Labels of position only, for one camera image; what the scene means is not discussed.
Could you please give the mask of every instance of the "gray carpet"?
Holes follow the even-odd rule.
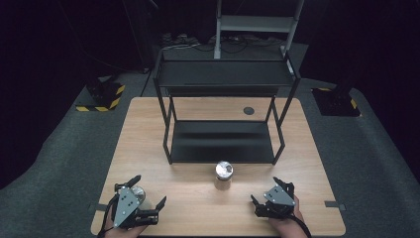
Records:
[[[222,53],[222,58],[278,56],[277,48],[247,51]],[[292,46],[290,54],[297,66],[305,51],[306,46]],[[170,50],[165,55],[212,58],[212,52],[195,49]],[[130,100],[141,93],[156,96],[147,74],[127,72],[117,81],[126,89],[114,111],[77,112],[69,108],[45,141],[35,164],[0,191],[0,237],[93,237],[90,224],[94,205]],[[344,237],[420,237],[420,185],[364,96],[351,91],[362,117],[325,117],[312,96],[313,87],[334,85],[303,78],[296,97],[302,103],[332,190],[338,202],[346,206],[342,211],[347,228]]]

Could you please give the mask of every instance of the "metal rack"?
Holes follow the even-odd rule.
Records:
[[[217,28],[214,59],[221,57],[220,37],[222,31],[250,31],[250,32],[275,32],[287,33],[285,46],[281,49],[283,55],[290,49],[294,32],[299,22],[304,0],[296,0],[297,6],[293,16],[287,17],[261,17],[261,16],[236,16],[222,14],[222,0],[217,1]]]
[[[153,79],[165,133],[163,147],[172,163],[259,163],[275,165],[285,144],[281,132],[290,102],[300,81],[288,53],[284,60],[199,59],[167,60],[160,52]],[[281,87],[290,92],[281,114],[275,97]],[[162,92],[169,98],[165,108]],[[182,120],[177,117],[174,97],[269,97],[264,120]],[[280,141],[274,154],[267,128],[273,115]],[[171,150],[168,147],[171,130]]]

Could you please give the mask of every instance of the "round hole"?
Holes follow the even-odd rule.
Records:
[[[244,108],[244,113],[247,115],[253,115],[256,111],[252,107],[246,107]]]

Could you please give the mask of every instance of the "dark background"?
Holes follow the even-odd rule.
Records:
[[[200,42],[215,35],[216,1],[156,2],[158,10],[143,0],[0,2],[1,187],[31,166],[92,78],[153,67],[149,49],[159,44],[159,33],[186,33]],[[285,2],[281,14],[290,14],[293,7]],[[224,11],[275,16],[279,4],[225,0]],[[306,1],[294,39],[309,45],[303,77],[340,83],[352,65],[364,61],[355,88],[417,179],[419,31],[416,0],[319,0]]]

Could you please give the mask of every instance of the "human hand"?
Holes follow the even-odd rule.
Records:
[[[106,218],[105,230],[108,231],[105,232],[105,238],[137,238],[144,230],[146,230],[146,228],[148,228],[147,225],[136,226],[128,230],[119,227],[112,228],[114,226],[114,222],[111,219],[112,209],[113,207],[111,206]]]
[[[299,218],[299,220],[304,222],[302,213],[299,210],[299,198],[294,196],[294,201],[296,204],[293,209],[293,214]],[[278,231],[281,238],[306,238],[305,232],[294,220],[269,218],[268,223]]]

